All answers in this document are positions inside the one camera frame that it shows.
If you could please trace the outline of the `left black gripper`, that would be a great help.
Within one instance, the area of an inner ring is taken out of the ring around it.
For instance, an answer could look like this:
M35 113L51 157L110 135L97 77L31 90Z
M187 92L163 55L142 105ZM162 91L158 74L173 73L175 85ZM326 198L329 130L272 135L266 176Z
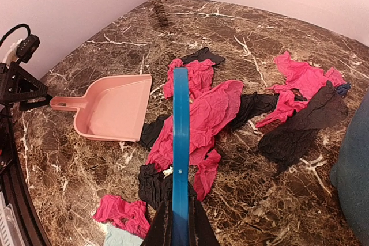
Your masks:
M1 63L1 104L9 105L15 99L36 99L46 97L42 101L22 101L20 111L49 105L52 96L47 96L48 87L41 83L32 74L28 73L20 65L11 62L9 66Z

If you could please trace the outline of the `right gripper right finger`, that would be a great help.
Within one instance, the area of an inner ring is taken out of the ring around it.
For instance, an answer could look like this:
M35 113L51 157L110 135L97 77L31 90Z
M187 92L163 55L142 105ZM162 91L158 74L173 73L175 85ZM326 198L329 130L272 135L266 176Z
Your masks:
M220 246L197 193L189 183L189 245Z

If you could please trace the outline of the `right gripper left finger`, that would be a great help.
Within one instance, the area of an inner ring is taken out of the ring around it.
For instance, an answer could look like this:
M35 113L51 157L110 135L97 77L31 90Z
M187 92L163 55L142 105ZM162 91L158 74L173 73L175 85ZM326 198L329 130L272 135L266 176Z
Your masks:
M172 238L172 184L165 184L162 199L141 246L170 246Z

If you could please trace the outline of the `blue hand brush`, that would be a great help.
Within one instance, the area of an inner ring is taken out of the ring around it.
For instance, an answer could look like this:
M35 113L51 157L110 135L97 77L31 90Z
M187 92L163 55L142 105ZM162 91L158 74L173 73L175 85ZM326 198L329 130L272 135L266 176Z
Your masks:
M190 100L188 71L174 70L171 245L189 245Z

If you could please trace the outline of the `pink plastic dustpan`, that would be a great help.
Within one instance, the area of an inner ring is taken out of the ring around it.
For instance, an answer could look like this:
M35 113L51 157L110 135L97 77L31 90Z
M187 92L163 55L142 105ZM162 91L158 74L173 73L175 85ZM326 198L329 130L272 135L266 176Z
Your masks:
M75 131L97 141L140 140L152 76L117 75L93 82L81 97L54 97L54 110L73 111Z

